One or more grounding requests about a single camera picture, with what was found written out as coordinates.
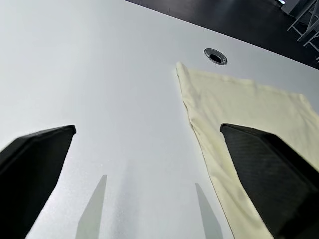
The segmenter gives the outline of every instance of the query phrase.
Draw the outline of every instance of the metal frame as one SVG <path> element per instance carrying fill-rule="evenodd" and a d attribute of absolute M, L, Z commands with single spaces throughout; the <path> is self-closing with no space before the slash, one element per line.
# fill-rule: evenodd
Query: metal frame
<path fill-rule="evenodd" d="M 308 36 L 312 30 L 314 30 L 317 26 L 319 26 L 319 16 L 316 15 L 318 8 L 319 8 L 319 0 L 313 0 L 307 7 L 305 7 L 304 11 L 302 11 L 302 13 L 297 17 L 296 21 L 294 21 L 294 23 L 287 29 L 287 31 L 289 31 L 290 29 L 293 29 L 300 35 L 300 37 L 297 39 L 297 41 L 304 40 L 304 38 L 306 36 Z M 300 19 L 307 12 L 311 13 L 310 21 L 308 23 L 306 31 L 304 33 L 301 33 L 295 28 L 295 24 L 298 23 L 300 21 Z"/>

